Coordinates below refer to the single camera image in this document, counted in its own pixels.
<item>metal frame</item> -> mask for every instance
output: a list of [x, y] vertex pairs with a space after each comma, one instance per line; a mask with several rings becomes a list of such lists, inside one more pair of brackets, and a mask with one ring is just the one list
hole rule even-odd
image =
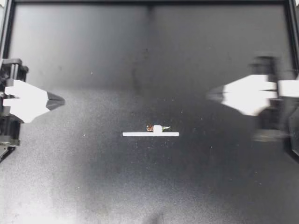
[[280, 4], [285, 8], [291, 43], [293, 69], [299, 71], [299, 30], [295, 0], [7, 0], [0, 29], [0, 59], [8, 57], [14, 10], [18, 3], [88, 3], [101, 4]]

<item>black enclosure wall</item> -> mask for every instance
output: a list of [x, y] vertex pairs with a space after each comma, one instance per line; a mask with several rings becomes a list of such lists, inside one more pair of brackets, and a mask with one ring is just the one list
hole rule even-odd
[[[286, 3], [14, 7], [2, 56], [66, 105], [23, 125], [1, 163], [0, 223], [298, 222], [299, 164], [251, 141], [254, 117], [206, 99], [264, 53], [297, 69]], [[121, 135], [148, 123], [180, 137]]]

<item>small figurine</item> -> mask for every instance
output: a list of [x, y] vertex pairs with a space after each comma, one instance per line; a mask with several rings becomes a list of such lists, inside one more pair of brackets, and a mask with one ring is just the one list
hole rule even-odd
[[160, 133], [160, 132], [163, 132], [166, 129], [170, 129], [170, 126], [165, 127], [165, 126], [161, 126], [161, 125], [146, 125], [146, 130], [148, 132]]

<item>white strip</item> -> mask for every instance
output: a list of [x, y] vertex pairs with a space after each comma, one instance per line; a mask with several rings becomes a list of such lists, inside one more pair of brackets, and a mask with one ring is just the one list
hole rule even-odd
[[150, 137], [150, 136], [172, 136], [172, 137], [178, 137], [179, 132], [123, 132], [122, 136], [124, 137], [139, 137], [139, 136], [144, 136], [144, 137]]
[[278, 87], [280, 96], [299, 98], [299, 80], [280, 80]]

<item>brown object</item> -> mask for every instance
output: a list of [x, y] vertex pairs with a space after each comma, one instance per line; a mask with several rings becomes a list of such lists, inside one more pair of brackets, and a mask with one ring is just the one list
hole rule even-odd
[[153, 131], [154, 126], [153, 125], [146, 125], [146, 130], [148, 132], [152, 132]]

